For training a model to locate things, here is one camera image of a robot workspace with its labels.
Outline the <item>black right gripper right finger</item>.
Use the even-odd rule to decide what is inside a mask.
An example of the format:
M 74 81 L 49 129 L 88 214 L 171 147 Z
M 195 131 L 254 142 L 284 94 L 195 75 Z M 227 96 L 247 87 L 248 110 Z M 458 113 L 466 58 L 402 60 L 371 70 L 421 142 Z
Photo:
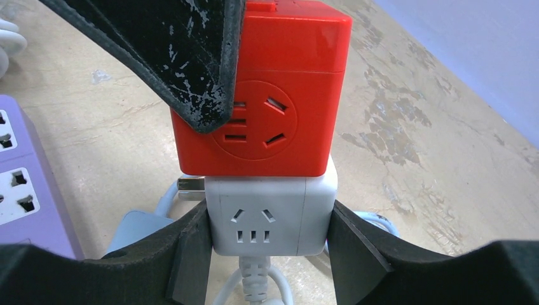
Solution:
M 413 245 L 336 201 L 328 230 L 338 304 L 537 304 L 538 242 L 498 240 L 451 257 Z

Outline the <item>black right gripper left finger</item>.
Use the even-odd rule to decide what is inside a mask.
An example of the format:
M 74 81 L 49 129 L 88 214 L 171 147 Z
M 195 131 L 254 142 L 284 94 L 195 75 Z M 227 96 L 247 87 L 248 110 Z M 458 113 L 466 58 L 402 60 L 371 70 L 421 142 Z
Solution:
M 68 259 L 26 243 L 3 245 L 1 303 L 203 304 L 211 255 L 204 201 L 101 259 Z

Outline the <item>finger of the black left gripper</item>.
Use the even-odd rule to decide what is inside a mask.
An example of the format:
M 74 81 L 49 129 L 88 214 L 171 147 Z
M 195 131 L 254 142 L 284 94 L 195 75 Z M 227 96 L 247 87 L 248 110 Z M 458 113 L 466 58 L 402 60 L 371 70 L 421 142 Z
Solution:
M 233 112 L 244 1 L 48 0 L 143 80 L 194 131 Z

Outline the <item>white cube power socket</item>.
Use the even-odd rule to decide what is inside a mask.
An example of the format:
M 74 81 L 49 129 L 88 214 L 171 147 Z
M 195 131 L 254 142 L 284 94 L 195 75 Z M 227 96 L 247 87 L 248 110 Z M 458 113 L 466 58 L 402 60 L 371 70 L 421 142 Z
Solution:
M 338 174 L 329 158 L 318 177 L 183 176 L 177 187 L 204 195 L 217 254 L 308 256 L 324 250 Z

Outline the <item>red cube socket adapter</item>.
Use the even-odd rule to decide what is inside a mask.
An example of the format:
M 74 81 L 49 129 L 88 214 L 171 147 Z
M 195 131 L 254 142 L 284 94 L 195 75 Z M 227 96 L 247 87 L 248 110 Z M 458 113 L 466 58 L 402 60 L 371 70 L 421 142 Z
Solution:
M 353 21 L 321 1 L 248 1 L 231 119 L 172 116 L 188 175 L 318 177 L 329 161 Z

